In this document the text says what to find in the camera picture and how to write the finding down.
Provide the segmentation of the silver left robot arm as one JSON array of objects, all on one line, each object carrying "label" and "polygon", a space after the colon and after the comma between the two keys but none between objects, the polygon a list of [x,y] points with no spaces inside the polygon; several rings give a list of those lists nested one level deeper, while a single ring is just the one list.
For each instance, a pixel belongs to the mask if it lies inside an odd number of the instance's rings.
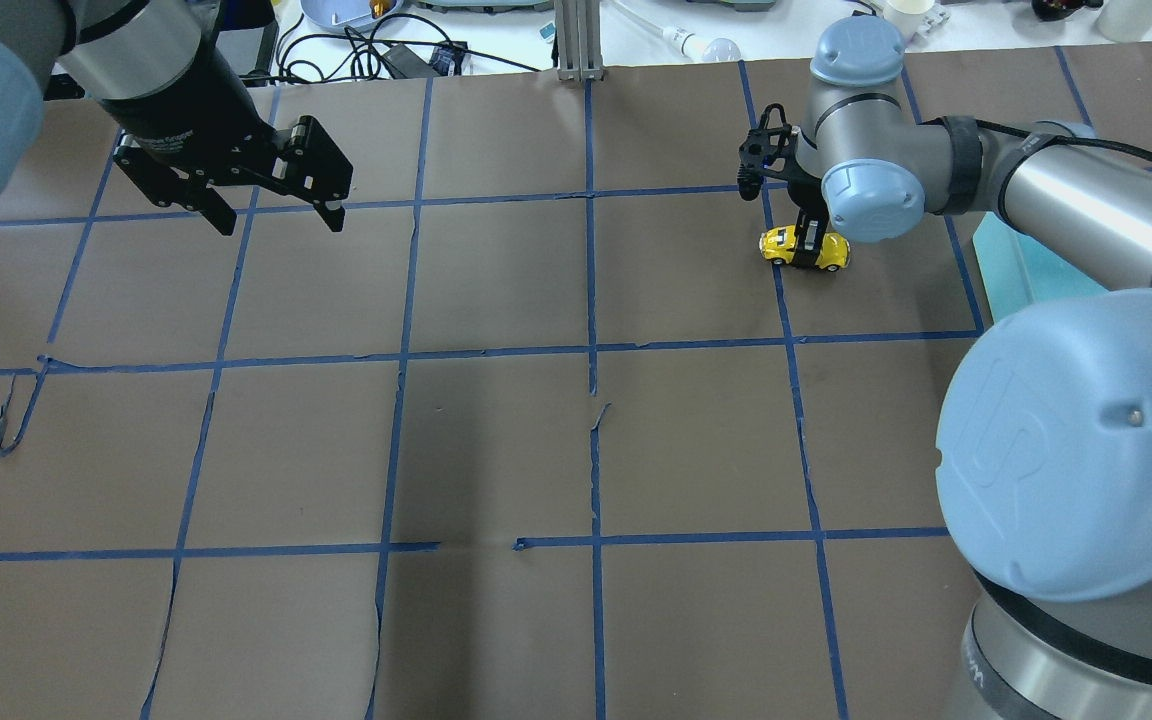
[{"label": "silver left robot arm", "polygon": [[230,234],[220,188],[256,185],[342,232],[353,162],[316,118],[266,123],[183,1],[0,1],[0,195],[41,131],[55,67],[122,128],[111,161],[151,204]]}]

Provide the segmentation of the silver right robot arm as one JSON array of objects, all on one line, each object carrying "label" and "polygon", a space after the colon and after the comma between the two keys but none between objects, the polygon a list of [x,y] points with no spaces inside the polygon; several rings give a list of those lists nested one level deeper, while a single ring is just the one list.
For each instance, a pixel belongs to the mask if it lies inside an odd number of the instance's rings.
[{"label": "silver right robot arm", "polygon": [[904,51],[876,15],[824,29],[803,123],[750,129],[740,194],[782,179],[799,236],[852,242],[992,211],[1102,286],[996,318],[948,384],[937,495],[982,593],[943,717],[1152,719],[1152,174],[1078,123],[914,123]]}]

